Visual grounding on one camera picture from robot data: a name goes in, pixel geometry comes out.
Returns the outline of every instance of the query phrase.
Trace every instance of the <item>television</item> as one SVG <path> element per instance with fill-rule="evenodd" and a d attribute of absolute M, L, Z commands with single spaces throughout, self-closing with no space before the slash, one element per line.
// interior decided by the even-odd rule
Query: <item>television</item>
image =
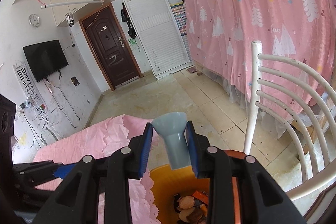
<path fill-rule="evenodd" d="M 68 65 L 58 40 L 25 46 L 23 51 L 37 82 Z"/>

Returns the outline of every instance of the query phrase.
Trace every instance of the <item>chair back post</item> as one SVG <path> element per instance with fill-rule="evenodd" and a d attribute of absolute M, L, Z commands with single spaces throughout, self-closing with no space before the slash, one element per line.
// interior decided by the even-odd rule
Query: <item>chair back post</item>
<path fill-rule="evenodd" d="M 260 96 L 257 95 L 257 90 L 261 90 L 261 85 L 258 83 L 258 79 L 261 78 L 262 72 L 258 70 L 259 66 L 263 65 L 263 62 L 258 58 L 258 54 L 263 53 L 263 47 L 261 41 L 253 41 L 251 43 L 252 48 L 252 87 L 251 87 L 251 99 L 249 105 L 249 115 L 247 119 L 247 127 L 244 142 L 244 153 L 250 154 L 253 134 L 258 116 L 258 107 L 255 105 L 260 100 Z"/>

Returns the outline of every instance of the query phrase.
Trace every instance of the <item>orange box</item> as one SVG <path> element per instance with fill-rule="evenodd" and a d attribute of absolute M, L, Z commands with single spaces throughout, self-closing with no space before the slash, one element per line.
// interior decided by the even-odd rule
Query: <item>orange box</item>
<path fill-rule="evenodd" d="M 195 193 L 193 193 L 193 197 L 204 202 L 206 205 L 209 205 L 209 198 L 206 195 L 202 194 L 201 192 L 196 191 Z"/>

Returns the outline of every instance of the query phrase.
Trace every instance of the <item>white louvered door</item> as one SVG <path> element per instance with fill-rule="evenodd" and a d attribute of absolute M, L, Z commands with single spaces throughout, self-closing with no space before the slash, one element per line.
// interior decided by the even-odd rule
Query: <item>white louvered door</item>
<path fill-rule="evenodd" d="M 187 66 L 188 53 L 167 0 L 124 2 L 154 75 L 159 78 Z"/>

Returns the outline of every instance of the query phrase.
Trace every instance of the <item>eye chart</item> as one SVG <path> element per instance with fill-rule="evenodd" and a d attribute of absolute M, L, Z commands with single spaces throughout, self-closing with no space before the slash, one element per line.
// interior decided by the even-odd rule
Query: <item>eye chart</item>
<path fill-rule="evenodd" d="M 26 63 L 22 62 L 21 65 L 14 65 L 13 69 L 23 91 L 31 100 L 32 105 L 40 107 L 41 110 L 46 113 L 48 108 L 44 103 L 40 92 L 36 88 L 35 83 L 33 82 L 33 78 L 27 69 Z"/>

